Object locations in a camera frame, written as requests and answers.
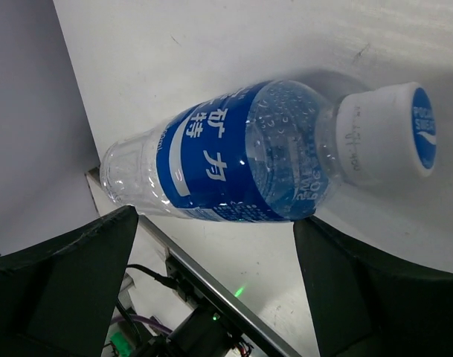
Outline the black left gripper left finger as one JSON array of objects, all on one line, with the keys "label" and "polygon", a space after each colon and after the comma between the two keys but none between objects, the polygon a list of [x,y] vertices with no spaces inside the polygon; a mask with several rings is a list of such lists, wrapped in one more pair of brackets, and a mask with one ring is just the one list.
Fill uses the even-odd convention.
[{"label": "black left gripper left finger", "polygon": [[100,356],[137,226],[126,206],[0,254],[0,356]]}]

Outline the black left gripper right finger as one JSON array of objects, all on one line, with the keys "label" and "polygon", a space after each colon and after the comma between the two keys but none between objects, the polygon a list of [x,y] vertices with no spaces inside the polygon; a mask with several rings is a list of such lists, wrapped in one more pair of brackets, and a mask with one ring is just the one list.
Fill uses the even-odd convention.
[{"label": "black left gripper right finger", "polygon": [[321,356],[453,356],[453,273],[315,217],[293,230]]}]

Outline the blue label clear bottle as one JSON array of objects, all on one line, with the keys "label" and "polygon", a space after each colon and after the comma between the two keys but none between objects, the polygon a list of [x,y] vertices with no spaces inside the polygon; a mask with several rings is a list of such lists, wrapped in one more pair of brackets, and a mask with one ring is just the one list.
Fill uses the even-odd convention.
[{"label": "blue label clear bottle", "polygon": [[436,137],[419,83],[334,92],[270,80],[116,142],[100,183],[143,215],[293,222],[343,184],[395,187],[431,175]]}]

